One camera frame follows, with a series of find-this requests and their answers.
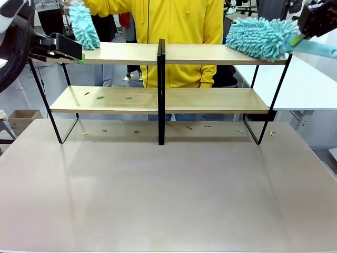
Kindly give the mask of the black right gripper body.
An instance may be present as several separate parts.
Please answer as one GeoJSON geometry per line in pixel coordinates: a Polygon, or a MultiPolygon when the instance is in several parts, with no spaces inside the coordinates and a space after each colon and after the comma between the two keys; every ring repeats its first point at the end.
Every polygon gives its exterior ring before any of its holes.
{"type": "Polygon", "coordinates": [[[336,1],[312,1],[307,9],[309,23],[306,26],[308,37],[320,37],[336,29],[336,1]]]}

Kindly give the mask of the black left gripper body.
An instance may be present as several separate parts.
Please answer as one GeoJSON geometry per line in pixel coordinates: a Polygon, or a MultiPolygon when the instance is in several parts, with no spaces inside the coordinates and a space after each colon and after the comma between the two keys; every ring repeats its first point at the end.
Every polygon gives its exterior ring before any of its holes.
{"type": "Polygon", "coordinates": [[[55,38],[33,38],[31,40],[31,54],[49,57],[51,49],[55,45],[55,38]]]}

